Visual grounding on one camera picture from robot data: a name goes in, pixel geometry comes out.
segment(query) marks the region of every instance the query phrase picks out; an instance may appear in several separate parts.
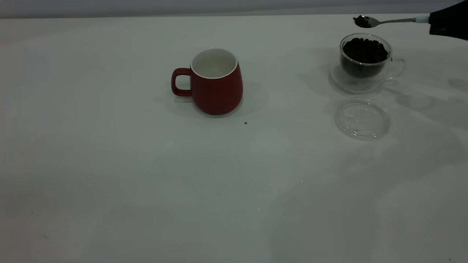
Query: red mug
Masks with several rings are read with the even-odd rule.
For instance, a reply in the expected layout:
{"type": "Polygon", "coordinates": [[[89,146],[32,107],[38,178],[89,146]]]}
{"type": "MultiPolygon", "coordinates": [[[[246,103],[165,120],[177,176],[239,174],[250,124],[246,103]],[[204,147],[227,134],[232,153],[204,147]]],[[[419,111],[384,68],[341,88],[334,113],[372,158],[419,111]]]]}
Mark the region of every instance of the red mug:
{"type": "Polygon", "coordinates": [[[172,92],[177,96],[191,96],[204,112],[213,115],[234,110],[242,99],[242,76],[234,54],[211,48],[200,52],[190,63],[190,68],[178,68],[172,73],[172,92]],[[176,87],[176,77],[190,76],[190,89],[176,87]]]}

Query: glass cup handle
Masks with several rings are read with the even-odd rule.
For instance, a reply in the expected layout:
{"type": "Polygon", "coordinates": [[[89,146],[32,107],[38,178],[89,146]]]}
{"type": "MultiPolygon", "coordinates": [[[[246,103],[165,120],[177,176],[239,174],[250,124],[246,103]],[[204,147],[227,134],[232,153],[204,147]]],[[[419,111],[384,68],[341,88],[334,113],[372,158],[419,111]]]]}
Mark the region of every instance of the glass cup handle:
{"type": "Polygon", "coordinates": [[[386,80],[391,80],[403,74],[406,68],[406,62],[404,59],[401,58],[392,58],[390,62],[388,62],[389,70],[388,76],[386,80]]]}

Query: spoon handle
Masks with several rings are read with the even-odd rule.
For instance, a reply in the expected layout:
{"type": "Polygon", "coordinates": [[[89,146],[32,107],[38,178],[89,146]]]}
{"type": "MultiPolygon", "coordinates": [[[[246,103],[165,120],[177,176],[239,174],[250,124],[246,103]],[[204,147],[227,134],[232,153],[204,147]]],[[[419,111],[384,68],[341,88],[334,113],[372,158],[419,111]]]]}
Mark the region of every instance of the spoon handle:
{"type": "Polygon", "coordinates": [[[387,20],[382,21],[379,24],[386,24],[386,23],[402,23],[402,22],[416,22],[416,18],[405,18],[405,19],[396,19],[396,20],[387,20]]]}

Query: gray wall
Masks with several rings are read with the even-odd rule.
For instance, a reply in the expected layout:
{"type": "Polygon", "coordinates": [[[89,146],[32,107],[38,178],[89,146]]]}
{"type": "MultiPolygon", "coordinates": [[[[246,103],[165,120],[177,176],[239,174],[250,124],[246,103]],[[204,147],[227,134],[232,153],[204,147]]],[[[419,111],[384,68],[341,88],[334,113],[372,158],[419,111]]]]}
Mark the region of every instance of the gray wall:
{"type": "Polygon", "coordinates": [[[0,0],[0,17],[430,13],[452,0],[0,0]]]}

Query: mug rim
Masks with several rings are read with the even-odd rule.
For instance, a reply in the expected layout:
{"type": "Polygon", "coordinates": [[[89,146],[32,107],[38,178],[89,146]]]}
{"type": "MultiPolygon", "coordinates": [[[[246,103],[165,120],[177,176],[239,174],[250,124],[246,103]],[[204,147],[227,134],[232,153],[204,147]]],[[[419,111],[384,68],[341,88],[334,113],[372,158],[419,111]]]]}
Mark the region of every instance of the mug rim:
{"type": "Polygon", "coordinates": [[[197,55],[195,55],[193,58],[192,58],[192,61],[190,62],[190,69],[200,78],[204,78],[204,79],[207,79],[207,80],[217,80],[217,79],[222,79],[222,78],[225,78],[229,75],[231,75],[235,70],[236,68],[238,67],[239,65],[239,60],[237,59],[237,56],[234,55],[234,53],[232,53],[231,51],[225,49],[225,48],[216,48],[216,47],[212,47],[212,48],[207,48],[205,50],[202,50],[200,51],[197,55]],[[208,51],[208,50],[223,50],[223,51],[226,51],[227,53],[231,54],[234,58],[235,58],[235,67],[227,74],[225,75],[222,75],[220,77],[215,77],[215,78],[209,78],[209,77],[205,77],[205,76],[202,76],[200,74],[198,74],[194,69],[193,69],[193,60],[198,56],[200,55],[201,53],[205,52],[205,51],[208,51]]]}
{"type": "Polygon", "coordinates": [[[392,52],[392,46],[387,42],[385,41],[385,39],[379,37],[379,36],[376,36],[376,35],[371,35],[371,34],[367,34],[367,33],[353,33],[353,34],[350,34],[350,35],[347,35],[345,37],[343,37],[343,39],[341,40],[340,42],[340,52],[341,52],[341,55],[343,55],[347,60],[353,62],[353,63],[356,63],[356,64],[359,64],[359,65],[363,65],[363,66],[380,66],[382,64],[385,64],[387,63],[389,60],[392,59],[392,55],[393,55],[393,52],[392,52]],[[388,56],[385,60],[381,61],[381,62],[378,62],[378,63],[364,63],[364,62],[359,62],[357,60],[354,60],[350,57],[348,57],[348,55],[346,55],[346,53],[343,51],[343,42],[345,39],[351,37],[351,36],[357,36],[357,35],[365,35],[365,36],[370,36],[370,37],[375,37],[377,39],[379,39],[380,41],[382,41],[383,43],[385,43],[387,46],[388,46],[388,56]]]}

